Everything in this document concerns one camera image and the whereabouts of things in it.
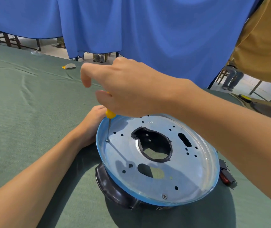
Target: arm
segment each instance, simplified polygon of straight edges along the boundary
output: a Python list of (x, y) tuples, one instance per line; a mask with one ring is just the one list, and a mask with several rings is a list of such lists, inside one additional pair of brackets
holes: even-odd
[(0, 188), (0, 227), (36, 227), (81, 148), (95, 141), (106, 108), (96, 106), (57, 145)]
[(213, 96), (187, 79), (173, 78), (125, 58), (112, 66), (84, 64), (81, 79), (96, 79), (102, 105), (120, 115), (167, 113), (227, 157), (271, 199), (271, 118)]

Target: blue metal plate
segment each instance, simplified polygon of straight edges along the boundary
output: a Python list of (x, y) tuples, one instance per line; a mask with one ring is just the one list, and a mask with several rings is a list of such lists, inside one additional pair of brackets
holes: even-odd
[[(133, 197), (157, 206), (179, 206), (203, 198), (217, 184), (216, 150), (181, 121), (164, 114), (118, 115), (112, 119), (106, 142), (108, 125), (109, 119), (103, 119), (97, 131), (99, 155), (110, 177)], [(158, 146), (163, 156), (169, 154), (167, 159), (148, 159), (144, 149)], [(164, 147), (171, 152), (164, 152)], [(140, 167), (148, 166), (162, 176), (143, 174)]]

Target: forearm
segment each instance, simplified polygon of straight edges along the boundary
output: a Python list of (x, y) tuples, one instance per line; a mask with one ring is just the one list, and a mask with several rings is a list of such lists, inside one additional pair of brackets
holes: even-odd
[(184, 92), (179, 94), (183, 97), (176, 96), (172, 101), (172, 108), (178, 110), (171, 114), (206, 139), (271, 198), (271, 118), (193, 84), (180, 92)]
[(0, 188), (0, 227), (36, 227), (79, 150), (71, 132)]

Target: screwdriver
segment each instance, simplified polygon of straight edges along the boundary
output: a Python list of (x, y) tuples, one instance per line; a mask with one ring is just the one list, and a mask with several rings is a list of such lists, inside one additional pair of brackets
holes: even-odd
[(106, 117), (109, 118), (109, 126), (108, 126), (108, 133), (107, 133), (107, 140), (106, 142), (109, 142), (109, 130), (110, 130), (110, 126), (111, 126), (111, 119), (113, 119), (116, 116), (116, 114), (114, 112), (112, 112), (111, 110), (106, 111)]

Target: white floor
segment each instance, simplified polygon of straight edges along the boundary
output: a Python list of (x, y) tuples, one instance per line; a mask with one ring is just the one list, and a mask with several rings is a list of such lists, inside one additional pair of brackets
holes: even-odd
[[(21, 45), (25, 45), (25, 46), (32, 47), (32, 48), (37, 48), (36, 40), (34, 40), (34, 39), (19, 37), (19, 40), (21, 42)], [(50, 55), (50, 56), (69, 59), (66, 49), (61, 49), (61, 48), (55, 47), (57, 45), (56, 39), (41, 39), (40, 43), (41, 43), (41, 53), (46, 54), (46, 55)], [(111, 53), (111, 56), (108, 57), (108, 61), (104, 64), (112, 64), (114, 59), (115, 59), (115, 53)], [(85, 53), (85, 60), (83, 60), (82, 58), (79, 58), (79, 62), (93, 63), (93, 54), (92, 53)], [(249, 95), (251, 90), (258, 83), (258, 81), (259, 81), (258, 79), (255, 79), (255, 78), (252, 78), (248, 75), (245, 75), (244, 78), (234, 88), (233, 92), (226, 91), (221, 88), (224, 81), (225, 81), (225, 78), (222, 80), (221, 84), (219, 84), (219, 85), (218, 85), (218, 83), (214, 83), (211, 89), (221, 91), (221, 92), (227, 92), (227, 93), (243, 94), (246, 96), (250, 96), (252, 98), (261, 99), (259, 96), (255, 95), (255, 94)], [(256, 89), (256, 92), (259, 95), (263, 96), (265, 99), (270, 100), (271, 99), (271, 83), (262, 82), (262, 84)]]

